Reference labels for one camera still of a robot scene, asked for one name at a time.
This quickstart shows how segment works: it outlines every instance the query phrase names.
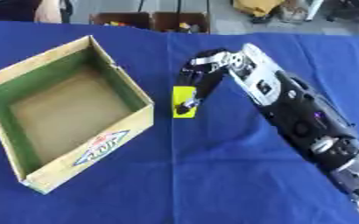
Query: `white object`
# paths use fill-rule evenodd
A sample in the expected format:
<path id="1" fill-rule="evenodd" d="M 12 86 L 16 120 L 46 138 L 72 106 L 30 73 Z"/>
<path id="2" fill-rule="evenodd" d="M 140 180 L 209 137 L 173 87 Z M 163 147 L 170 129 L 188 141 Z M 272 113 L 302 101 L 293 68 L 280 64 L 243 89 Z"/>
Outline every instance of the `white object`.
<path id="1" fill-rule="evenodd" d="M 309 11 L 307 13 L 306 21 L 313 20 L 317 11 L 320 9 L 321 5 L 324 3 L 324 0 L 313 0 L 310 4 Z"/>

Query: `table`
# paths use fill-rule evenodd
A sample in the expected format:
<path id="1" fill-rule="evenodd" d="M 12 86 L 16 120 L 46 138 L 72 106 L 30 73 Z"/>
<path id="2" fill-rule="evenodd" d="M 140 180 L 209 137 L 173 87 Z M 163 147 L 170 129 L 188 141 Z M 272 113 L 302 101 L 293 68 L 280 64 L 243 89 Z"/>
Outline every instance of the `table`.
<path id="1" fill-rule="evenodd" d="M 17 183 L 0 144 L 0 223 L 359 224 L 347 198 L 230 78 L 193 120 L 172 120 L 170 105 L 187 59 L 251 42 L 326 94 L 359 131 L 359 38 L 0 22 L 0 68 L 86 34 L 156 102 L 155 125 L 46 196 Z"/>

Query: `wooden box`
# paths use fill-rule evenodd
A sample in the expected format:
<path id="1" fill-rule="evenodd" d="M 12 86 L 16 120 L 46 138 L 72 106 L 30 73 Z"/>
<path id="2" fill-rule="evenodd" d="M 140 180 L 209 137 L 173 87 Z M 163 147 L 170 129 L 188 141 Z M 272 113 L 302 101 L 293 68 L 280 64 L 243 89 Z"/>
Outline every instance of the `wooden box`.
<path id="1" fill-rule="evenodd" d="M 89 23 L 104 25 L 120 22 L 139 29 L 151 29 L 151 18 L 148 12 L 104 12 L 89 17 Z"/>
<path id="2" fill-rule="evenodd" d="M 152 100 L 92 36 L 0 70 L 0 141 L 41 193 L 152 125 Z"/>
<path id="3" fill-rule="evenodd" d="M 198 25 L 200 27 L 199 33 L 209 33 L 209 18 L 202 12 L 176 12 L 157 11 L 152 15 L 153 28 L 157 32 L 175 31 L 180 23 L 187 23 L 189 25 Z"/>

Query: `screw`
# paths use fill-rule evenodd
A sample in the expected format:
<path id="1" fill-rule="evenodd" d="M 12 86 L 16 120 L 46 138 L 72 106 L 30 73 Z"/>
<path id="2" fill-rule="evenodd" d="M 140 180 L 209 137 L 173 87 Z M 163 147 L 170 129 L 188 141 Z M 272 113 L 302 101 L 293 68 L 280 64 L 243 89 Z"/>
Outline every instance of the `screw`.
<path id="1" fill-rule="evenodd" d="M 297 93 L 294 90 L 288 92 L 288 97 L 290 97 L 290 99 L 294 99 L 295 96 L 297 96 Z"/>

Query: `yellow block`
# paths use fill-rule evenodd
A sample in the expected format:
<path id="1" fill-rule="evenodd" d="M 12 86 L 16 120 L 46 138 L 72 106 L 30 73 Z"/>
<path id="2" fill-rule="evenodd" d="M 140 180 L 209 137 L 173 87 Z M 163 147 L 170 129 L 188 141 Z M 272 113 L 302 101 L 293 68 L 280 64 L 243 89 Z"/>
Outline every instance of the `yellow block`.
<path id="1" fill-rule="evenodd" d="M 173 118 L 194 118 L 197 107 L 191 108 L 183 115 L 177 114 L 175 106 L 180 105 L 192 97 L 195 87 L 177 86 L 172 89 L 172 117 Z"/>

